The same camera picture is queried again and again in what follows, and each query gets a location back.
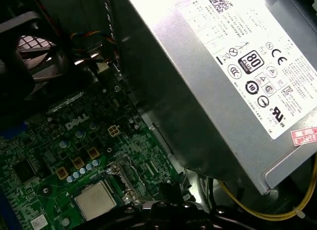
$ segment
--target red sticker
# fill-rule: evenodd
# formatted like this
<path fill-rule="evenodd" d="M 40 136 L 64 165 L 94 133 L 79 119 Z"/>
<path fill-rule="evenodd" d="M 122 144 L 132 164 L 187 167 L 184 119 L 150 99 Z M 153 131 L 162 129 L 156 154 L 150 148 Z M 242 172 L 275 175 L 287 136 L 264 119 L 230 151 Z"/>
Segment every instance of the red sticker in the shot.
<path fill-rule="evenodd" d="M 317 142 L 317 127 L 310 127 L 291 132 L 295 146 Z"/>

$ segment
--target chip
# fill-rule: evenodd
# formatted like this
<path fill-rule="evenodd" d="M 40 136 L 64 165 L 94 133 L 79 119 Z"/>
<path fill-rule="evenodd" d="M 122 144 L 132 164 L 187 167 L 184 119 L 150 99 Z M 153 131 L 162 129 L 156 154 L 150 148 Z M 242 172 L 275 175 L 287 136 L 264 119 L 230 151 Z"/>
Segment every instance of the chip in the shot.
<path fill-rule="evenodd" d="M 65 167 L 61 167 L 56 171 L 56 174 L 60 180 L 66 179 L 68 177 L 68 172 Z"/>
<path fill-rule="evenodd" d="M 100 156 L 100 153 L 95 147 L 89 149 L 87 152 L 92 160 Z"/>
<path fill-rule="evenodd" d="M 80 168 L 82 168 L 85 163 L 83 162 L 83 160 L 80 157 L 75 158 L 72 163 L 74 164 L 75 168 L 77 170 L 79 170 Z"/>
<path fill-rule="evenodd" d="M 35 176 L 33 168 L 27 159 L 20 161 L 13 169 L 22 183 L 31 180 Z"/>
<path fill-rule="evenodd" d="M 27 146 L 30 143 L 32 143 L 33 140 L 30 137 L 25 137 L 25 138 L 22 139 L 22 142 L 23 142 L 24 146 Z"/>
<path fill-rule="evenodd" d="M 74 200 L 87 221 L 109 212 L 117 205 L 102 180 L 88 186 Z"/>

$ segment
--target yellow wire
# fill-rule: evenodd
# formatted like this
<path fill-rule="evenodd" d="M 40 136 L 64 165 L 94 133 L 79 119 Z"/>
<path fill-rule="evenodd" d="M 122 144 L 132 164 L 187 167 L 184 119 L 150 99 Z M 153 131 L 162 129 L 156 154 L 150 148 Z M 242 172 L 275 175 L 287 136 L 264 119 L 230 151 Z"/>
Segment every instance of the yellow wire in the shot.
<path fill-rule="evenodd" d="M 101 31 L 94 31 L 94 32 L 90 32 L 89 34 L 88 34 L 88 36 L 91 36 L 91 35 L 93 35 L 93 34 L 96 34 L 96 33 L 100 33 Z"/>
<path fill-rule="evenodd" d="M 227 186 L 225 186 L 225 184 L 221 181 L 219 181 L 220 186 L 223 188 L 223 190 L 229 195 L 229 197 L 236 202 L 242 209 L 244 209 L 245 211 L 247 211 L 248 213 L 252 214 L 255 217 L 258 217 L 260 219 L 264 219 L 264 220 L 268 220 L 268 221 L 283 221 L 286 219 L 290 219 L 294 216 L 297 215 L 297 211 L 301 211 L 303 210 L 306 205 L 308 204 L 308 202 L 310 201 L 315 187 L 316 187 L 316 183 L 317 183 L 317 154 L 315 155 L 315 165 L 314 165 L 314 169 L 313 169 L 313 173 L 312 173 L 312 178 L 308 187 L 308 190 L 306 192 L 306 195 L 303 199 L 303 201 L 292 211 L 285 213 L 285 214 L 263 214 L 263 213 L 259 213 L 256 211 L 253 211 L 251 209 L 249 209 L 248 207 L 244 206 L 239 200 L 237 200 L 233 194 L 230 192 L 230 190 L 227 188 Z"/>
<path fill-rule="evenodd" d="M 78 34 L 78 33 L 73 33 L 71 36 L 70 36 L 70 39 L 73 40 L 73 37 Z"/>

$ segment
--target power supply label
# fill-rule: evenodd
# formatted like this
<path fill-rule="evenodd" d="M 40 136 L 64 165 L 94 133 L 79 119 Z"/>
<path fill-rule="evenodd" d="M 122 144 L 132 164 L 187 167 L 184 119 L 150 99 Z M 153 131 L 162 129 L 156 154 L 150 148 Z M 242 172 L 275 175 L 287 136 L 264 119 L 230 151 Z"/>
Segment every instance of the power supply label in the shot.
<path fill-rule="evenodd" d="M 317 72 L 265 0 L 192 0 L 179 11 L 272 139 L 317 106 Z"/>

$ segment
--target ce mark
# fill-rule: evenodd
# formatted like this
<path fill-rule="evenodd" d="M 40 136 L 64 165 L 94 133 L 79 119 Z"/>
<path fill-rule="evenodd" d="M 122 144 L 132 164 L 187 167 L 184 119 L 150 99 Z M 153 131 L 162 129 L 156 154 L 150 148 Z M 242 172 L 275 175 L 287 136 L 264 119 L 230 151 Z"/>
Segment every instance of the ce mark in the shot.
<path fill-rule="evenodd" d="M 272 57 L 275 58 L 275 56 L 277 56 L 277 54 L 282 54 L 282 52 L 281 52 L 279 49 L 274 49 L 274 50 L 272 51 Z M 286 57 L 279 57 L 279 58 L 277 59 L 278 65 L 282 65 L 282 63 L 285 62 L 285 61 L 287 61 L 287 58 L 286 58 Z"/>

